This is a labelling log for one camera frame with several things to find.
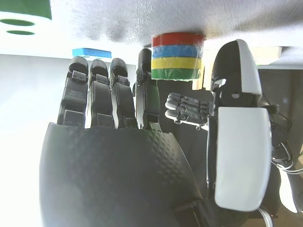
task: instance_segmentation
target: plastic wrap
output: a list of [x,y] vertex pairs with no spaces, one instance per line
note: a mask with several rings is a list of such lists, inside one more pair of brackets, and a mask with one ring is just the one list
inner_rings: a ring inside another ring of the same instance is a hole
[[153,37],[151,77],[167,80],[193,80],[203,68],[204,36],[192,33],[166,33]]

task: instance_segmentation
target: blue object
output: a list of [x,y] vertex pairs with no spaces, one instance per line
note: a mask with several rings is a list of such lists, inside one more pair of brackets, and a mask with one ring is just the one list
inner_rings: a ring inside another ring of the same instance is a hole
[[90,49],[90,48],[79,48],[72,50],[72,56],[112,58],[112,53],[111,51],[102,51],[102,50]]
[[152,58],[190,57],[201,58],[201,47],[194,45],[163,45],[152,49]]

